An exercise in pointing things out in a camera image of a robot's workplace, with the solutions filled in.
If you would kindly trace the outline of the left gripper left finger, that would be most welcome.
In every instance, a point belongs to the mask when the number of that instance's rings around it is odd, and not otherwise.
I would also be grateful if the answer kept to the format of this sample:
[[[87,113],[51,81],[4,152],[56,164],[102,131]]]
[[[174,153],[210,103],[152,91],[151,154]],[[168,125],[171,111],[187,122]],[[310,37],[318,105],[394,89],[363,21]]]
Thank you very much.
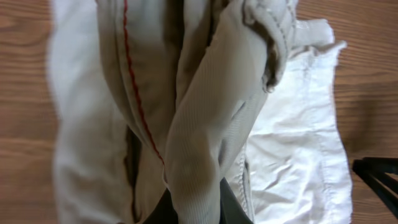
[[[154,211],[142,224],[178,224],[178,215],[172,205],[171,194],[166,189]]]

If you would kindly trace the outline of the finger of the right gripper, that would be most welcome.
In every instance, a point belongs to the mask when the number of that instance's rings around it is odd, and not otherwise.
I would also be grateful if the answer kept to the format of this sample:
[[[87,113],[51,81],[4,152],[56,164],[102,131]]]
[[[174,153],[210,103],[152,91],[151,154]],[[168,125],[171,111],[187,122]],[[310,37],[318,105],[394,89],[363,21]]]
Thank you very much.
[[[397,158],[364,157],[355,159],[353,172],[381,199],[397,218]]]

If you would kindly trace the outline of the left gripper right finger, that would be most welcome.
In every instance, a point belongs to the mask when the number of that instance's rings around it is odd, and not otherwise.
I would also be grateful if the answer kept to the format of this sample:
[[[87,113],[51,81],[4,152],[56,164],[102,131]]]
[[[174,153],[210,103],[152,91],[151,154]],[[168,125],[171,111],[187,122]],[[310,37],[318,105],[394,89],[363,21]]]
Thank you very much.
[[[219,224],[252,224],[225,178],[220,182]]]

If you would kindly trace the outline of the beige cotton shorts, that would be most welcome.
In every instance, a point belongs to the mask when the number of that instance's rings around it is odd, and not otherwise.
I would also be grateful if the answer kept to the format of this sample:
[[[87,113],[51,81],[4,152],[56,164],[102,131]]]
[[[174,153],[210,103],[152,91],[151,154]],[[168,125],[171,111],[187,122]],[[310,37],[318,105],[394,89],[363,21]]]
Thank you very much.
[[[346,42],[297,1],[53,0],[59,223],[350,223],[333,84]]]

